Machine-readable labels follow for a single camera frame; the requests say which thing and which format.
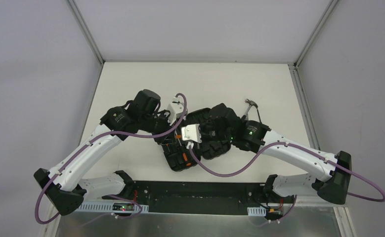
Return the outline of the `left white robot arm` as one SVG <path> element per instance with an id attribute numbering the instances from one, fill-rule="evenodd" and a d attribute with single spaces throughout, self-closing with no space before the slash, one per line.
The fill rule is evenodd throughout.
<path id="1" fill-rule="evenodd" d="M 47 224 L 39 216 L 43 196 L 65 216 L 77 210 L 85 200 L 117 195 L 129 199 L 133 195 L 133 180 L 124 171 L 108 176 L 84 179 L 84 175 L 111 149 L 128 137 L 160 140 L 172 135 L 187 114 L 181 93 L 173 97 L 167 109 L 160 110 L 161 98 L 144 89 L 133 100 L 110 108 L 94 131 L 73 152 L 50 169 L 39 168 L 34 178 L 41 188 L 35 207 L 38 223 Z"/>

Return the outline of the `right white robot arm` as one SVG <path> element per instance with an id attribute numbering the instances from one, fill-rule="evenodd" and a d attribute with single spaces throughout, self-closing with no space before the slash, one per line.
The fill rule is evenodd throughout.
<path id="1" fill-rule="evenodd" d="M 300 175 L 269 175 L 263 187 L 267 201 L 297 195 L 345 204 L 351 178 L 345 172 L 351 170 L 349 153 L 327 153 L 295 143 L 260 121 L 237 116 L 223 103 L 210 109 L 199 130 L 205 141 L 225 141 L 239 150 L 278 158 L 305 171 Z"/>

